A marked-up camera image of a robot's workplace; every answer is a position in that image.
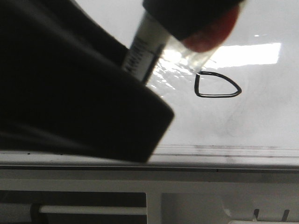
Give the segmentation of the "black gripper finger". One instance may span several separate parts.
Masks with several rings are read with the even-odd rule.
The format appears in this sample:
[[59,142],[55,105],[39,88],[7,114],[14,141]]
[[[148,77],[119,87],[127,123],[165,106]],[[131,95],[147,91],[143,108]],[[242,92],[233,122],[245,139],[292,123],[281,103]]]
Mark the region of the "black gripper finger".
[[146,162],[174,113],[72,0],[0,3],[0,148]]
[[241,0],[144,0],[142,6],[177,40],[219,19]]

